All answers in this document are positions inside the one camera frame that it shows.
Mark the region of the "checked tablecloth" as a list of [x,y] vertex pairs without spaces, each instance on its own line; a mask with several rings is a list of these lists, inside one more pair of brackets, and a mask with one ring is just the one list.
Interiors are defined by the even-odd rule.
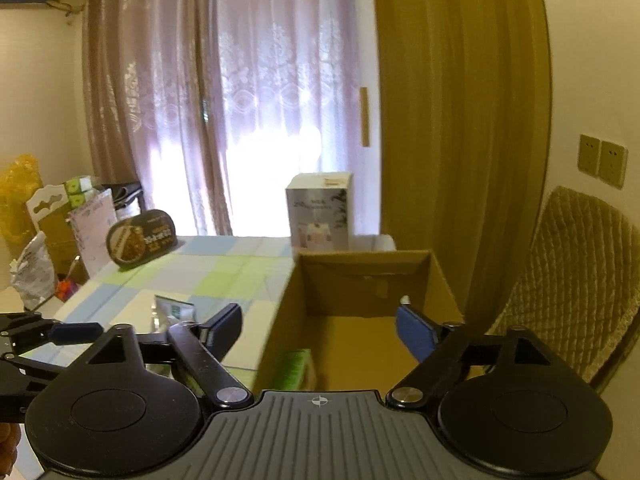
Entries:
[[105,328],[126,323],[149,333],[158,296],[192,304],[200,322],[234,302],[242,307],[248,333],[234,344],[224,366],[250,387],[293,266],[286,237],[185,237],[173,252],[135,269],[107,263],[64,304],[53,298],[39,312],[45,318],[97,322]]

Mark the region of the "black oval food container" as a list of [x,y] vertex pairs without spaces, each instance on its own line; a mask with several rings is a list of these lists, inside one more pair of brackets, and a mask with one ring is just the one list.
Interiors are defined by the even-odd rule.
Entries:
[[160,258],[177,246],[174,220],[159,209],[147,210],[116,222],[106,236],[108,255],[125,270]]

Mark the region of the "right wall socket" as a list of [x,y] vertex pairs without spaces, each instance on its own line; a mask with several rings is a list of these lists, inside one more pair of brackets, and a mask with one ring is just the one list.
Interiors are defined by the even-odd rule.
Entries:
[[601,143],[599,178],[614,188],[622,188],[626,174],[628,150],[623,145],[603,141]]

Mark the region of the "left wall socket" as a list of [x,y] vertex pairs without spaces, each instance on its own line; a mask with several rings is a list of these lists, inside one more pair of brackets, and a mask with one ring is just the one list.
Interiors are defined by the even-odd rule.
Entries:
[[601,153],[601,140],[582,134],[579,138],[578,170],[591,177],[597,177]]

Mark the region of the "yellow plastic bag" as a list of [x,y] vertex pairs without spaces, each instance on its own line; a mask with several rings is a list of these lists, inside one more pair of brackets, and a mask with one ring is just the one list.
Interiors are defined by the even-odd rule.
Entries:
[[1,171],[1,234],[11,250],[20,252],[35,236],[26,203],[42,187],[38,160],[23,154]]

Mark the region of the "sheer pink curtain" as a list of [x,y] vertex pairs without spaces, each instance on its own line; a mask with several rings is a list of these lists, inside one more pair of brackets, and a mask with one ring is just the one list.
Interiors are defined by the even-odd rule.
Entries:
[[87,0],[82,54],[94,171],[180,234],[288,235],[286,187],[333,171],[378,228],[356,0]]

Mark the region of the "white humidifier box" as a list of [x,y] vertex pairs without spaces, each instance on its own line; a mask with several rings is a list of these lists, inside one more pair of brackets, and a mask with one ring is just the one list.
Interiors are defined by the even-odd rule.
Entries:
[[298,174],[285,190],[294,252],[346,252],[352,241],[352,174]]

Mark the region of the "silver green foil pouch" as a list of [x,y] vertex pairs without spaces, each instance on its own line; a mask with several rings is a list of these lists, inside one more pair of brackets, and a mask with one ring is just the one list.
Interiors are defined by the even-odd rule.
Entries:
[[175,324],[195,321],[196,309],[193,304],[164,296],[154,297],[151,309],[151,330],[153,333],[163,333]]

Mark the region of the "wall socket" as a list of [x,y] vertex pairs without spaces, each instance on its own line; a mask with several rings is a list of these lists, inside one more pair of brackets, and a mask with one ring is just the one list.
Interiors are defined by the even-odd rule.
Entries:
[[626,174],[628,150],[623,145],[603,141],[601,143],[599,178],[614,188],[622,188]]
[[597,177],[601,153],[601,140],[582,134],[579,138],[578,170],[591,177]]

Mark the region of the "brown cardboard box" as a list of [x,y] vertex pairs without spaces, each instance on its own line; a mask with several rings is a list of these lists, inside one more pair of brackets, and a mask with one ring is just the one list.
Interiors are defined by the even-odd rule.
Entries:
[[429,250],[302,252],[271,324],[253,392],[274,387],[286,352],[307,349],[317,390],[386,393],[418,364],[396,332],[402,297],[437,323],[463,320]]

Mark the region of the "brown drape curtain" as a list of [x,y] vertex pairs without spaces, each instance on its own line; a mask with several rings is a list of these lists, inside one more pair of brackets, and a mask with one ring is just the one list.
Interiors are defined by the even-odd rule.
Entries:
[[374,0],[381,226],[429,249],[465,319],[489,324],[521,272],[550,142],[544,0]]

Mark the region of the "white crumpled plastic bag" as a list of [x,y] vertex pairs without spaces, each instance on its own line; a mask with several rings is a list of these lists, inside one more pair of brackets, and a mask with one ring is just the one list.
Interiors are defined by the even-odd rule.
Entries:
[[46,244],[46,234],[38,232],[21,255],[10,263],[11,286],[27,311],[35,311],[56,289],[56,274]]

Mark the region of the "white printed paper bag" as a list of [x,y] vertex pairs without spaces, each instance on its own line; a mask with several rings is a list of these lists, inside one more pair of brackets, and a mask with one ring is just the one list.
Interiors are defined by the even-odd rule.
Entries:
[[68,216],[79,257],[90,278],[111,261],[106,248],[108,231],[117,222],[112,192],[105,190]]

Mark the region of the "quilted beige chair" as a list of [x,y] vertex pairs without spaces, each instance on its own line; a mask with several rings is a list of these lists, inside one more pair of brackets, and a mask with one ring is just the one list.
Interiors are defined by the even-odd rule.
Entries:
[[490,328],[524,326],[597,391],[639,338],[639,230],[600,198],[558,186],[525,268]]

